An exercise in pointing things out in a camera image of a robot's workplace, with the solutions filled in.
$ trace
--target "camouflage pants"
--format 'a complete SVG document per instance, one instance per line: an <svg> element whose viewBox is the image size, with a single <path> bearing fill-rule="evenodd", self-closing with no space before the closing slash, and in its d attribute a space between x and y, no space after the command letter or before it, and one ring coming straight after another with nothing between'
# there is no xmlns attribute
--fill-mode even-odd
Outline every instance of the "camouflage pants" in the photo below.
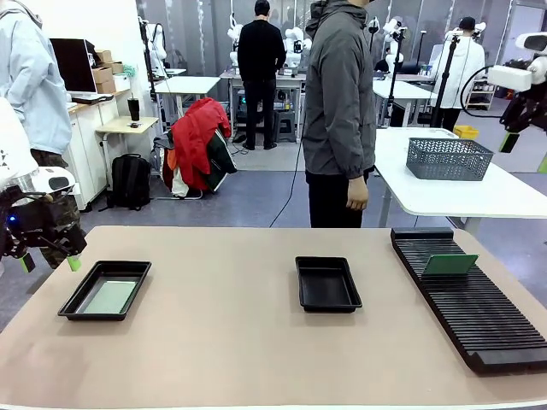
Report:
<svg viewBox="0 0 547 410"><path fill-rule="evenodd" d="M62 159L62 156L58 154L40 151L38 149L31 149L31 154L40 167L66 168L68 166L68 164ZM53 195L54 200L60 197L61 194ZM56 220L57 225L64 226L76 222L79 227L79 210L74 197L72 195L65 196L61 201L59 201L59 207L61 207L62 212L61 216ZM57 269L59 265L61 265L61 263L66 259L66 256L56 250L41 248L40 251L44 256L44 259L50 265L51 269Z"/></svg>

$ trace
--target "black tray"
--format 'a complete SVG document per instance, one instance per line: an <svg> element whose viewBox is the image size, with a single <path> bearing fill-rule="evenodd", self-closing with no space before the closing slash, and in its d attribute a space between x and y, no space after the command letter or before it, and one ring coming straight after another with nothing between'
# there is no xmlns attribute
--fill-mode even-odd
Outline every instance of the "black tray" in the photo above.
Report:
<svg viewBox="0 0 547 410"><path fill-rule="evenodd" d="M476 265L467 275L422 275L431 255L464 254L451 229L394 229L391 243L469 368L477 373L547 369L547 342Z"/></svg>
<svg viewBox="0 0 547 410"><path fill-rule="evenodd" d="M361 297L345 258L297 257L300 304L306 312L351 313Z"/></svg>
<svg viewBox="0 0 547 410"><path fill-rule="evenodd" d="M150 262L97 262L58 315L68 320L125 319L151 265Z"/></svg>

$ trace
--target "light blue jacket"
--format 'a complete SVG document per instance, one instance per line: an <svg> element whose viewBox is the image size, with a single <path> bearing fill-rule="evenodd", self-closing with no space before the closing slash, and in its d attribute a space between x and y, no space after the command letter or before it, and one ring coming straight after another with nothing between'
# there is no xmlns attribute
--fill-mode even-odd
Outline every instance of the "light blue jacket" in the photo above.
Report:
<svg viewBox="0 0 547 410"><path fill-rule="evenodd" d="M17 113L32 149L62 154L72 137L67 92L38 24L18 3L0 10L0 97Z"/></svg>

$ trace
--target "black cup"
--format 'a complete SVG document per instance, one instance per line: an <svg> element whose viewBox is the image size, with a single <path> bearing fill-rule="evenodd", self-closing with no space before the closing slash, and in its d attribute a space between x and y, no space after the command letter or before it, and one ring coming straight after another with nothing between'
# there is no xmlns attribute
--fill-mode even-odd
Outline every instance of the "black cup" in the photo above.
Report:
<svg viewBox="0 0 547 410"><path fill-rule="evenodd" d="M129 112L131 113L131 121L140 120L140 106L138 104L138 99L129 98L127 100L127 105L129 106Z"/></svg>

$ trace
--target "black sweater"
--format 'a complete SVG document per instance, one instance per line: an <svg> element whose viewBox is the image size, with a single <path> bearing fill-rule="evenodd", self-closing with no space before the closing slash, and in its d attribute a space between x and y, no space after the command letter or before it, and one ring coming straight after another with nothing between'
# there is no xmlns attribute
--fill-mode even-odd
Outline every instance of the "black sweater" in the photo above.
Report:
<svg viewBox="0 0 547 410"><path fill-rule="evenodd" d="M241 30L238 64L241 79L275 79L285 64L286 53L279 28L264 20L254 20Z"/></svg>

